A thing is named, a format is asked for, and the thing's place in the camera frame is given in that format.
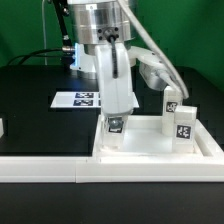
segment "metal cylinder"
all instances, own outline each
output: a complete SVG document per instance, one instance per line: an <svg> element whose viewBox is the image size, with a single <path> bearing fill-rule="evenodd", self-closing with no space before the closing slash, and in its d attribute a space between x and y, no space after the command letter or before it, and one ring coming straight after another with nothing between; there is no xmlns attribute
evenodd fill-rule
<svg viewBox="0 0 224 224"><path fill-rule="evenodd" d="M127 5L135 11L135 0L126 0ZM105 44L104 30L114 29L117 41L125 42L135 36L134 28L119 4L103 2L97 4L69 5L74 36L80 44Z"/></svg>

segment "white plastic part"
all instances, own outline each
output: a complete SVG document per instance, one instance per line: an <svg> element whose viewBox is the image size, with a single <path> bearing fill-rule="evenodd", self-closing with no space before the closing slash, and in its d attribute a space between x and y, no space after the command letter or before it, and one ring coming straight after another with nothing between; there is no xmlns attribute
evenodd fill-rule
<svg viewBox="0 0 224 224"><path fill-rule="evenodd" d="M69 5L73 4L97 4L102 2L115 2L116 0L68 0Z"/></svg>
<svg viewBox="0 0 224 224"><path fill-rule="evenodd" d="M0 138L2 137L3 134L4 134L3 122L2 119L0 118Z"/></svg>
<svg viewBox="0 0 224 224"><path fill-rule="evenodd" d="M196 107L177 106L174 112L173 151L193 153Z"/></svg>
<svg viewBox="0 0 224 224"><path fill-rule="evenodd" d="M165 69L161 60L150 50L140 47L131 47L128 51L128 55L130 61L134 61L137 58L139 61L149 66L156 67L157 69Z"/></svg>
<svg viewBox="0 0 224 224"><path fill-rule="evenodd" d="M162 133L167 136L173 136L174 111L178 105L182 105L183 96L181 92L175 91L167 86L164 90Z"/></svg>
<svg viewBox="0 0 224 224"><path fill-rule="evenodd" d="M83 44L75 44L75 62L70 65L70 69L82 72L96 73L95 69L95 56L85 53Z"/></svg>
<svg viewBox="0 0 224 224"><path fill-rule="evenodd" d="M117 43L116 52L118 78L113 78L111 45L98 45L95 48L101 108L106 117L129 115L133 110L133 90L127 50L122 43Z"/></svg>

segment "small white cube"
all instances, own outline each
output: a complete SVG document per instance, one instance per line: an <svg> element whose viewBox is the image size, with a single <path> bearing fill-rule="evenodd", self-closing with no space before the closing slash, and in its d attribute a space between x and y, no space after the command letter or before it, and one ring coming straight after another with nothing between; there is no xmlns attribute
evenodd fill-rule
<svg viewBox="0 0 224 224"><path fill-rule="evenodd" d="M194 135L197 108L177 106L174 113L173 151L194 153Z"/></svg>

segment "white block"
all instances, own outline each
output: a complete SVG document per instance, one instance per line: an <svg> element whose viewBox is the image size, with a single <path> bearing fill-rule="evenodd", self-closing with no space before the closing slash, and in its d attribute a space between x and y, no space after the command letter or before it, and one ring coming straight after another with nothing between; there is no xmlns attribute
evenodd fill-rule
<svg viewBox="0 0 224 224"><path fill-rule="evenodd" d="M177 105L182 105L183 97L180 92L170 86L164 90L162 133L166 136L173 136L174 111Z"/></svg>
<svg viewBox="0 0 224 224"><path fill-rule="evenodd" d="M177 106L174 113L173 152L194 153L196 114L196 107Z"/></svg>
<svg viewBox="0 0 224 224"><path fill-rule="evenodd" d="M0 138L2 137L3 134L4 134L3 122L2 122L2 119L0 119Z"/></svg>

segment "black tabletop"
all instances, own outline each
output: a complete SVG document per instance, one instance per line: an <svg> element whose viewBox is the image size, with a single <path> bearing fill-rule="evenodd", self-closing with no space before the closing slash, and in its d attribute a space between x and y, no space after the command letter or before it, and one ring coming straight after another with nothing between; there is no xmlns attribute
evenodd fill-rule
<svg viewBox="0 0 224 224"><path fill-rule="evenodd" d="M184 104L198 106L198 118L223 147L223 93L196 71L178 69L190 92ZM137 73L133 85L140 104L134 113L161 114L162 93L149 90ZM74 89L97 90L97 85L80 81L59 66L1 68L0 113L6 130L0 142L1 155L91 155L91 135L99 111L49 109L58 90ZM82 116L90 122L85 129L89 133L87 145L80 130ZM69 148L63 141L72 143L70 134L76 130L85 140ZM84 152L76 151L80 146ZM222 224L223 207L223 183L0 184L2 224Z"/></svg>

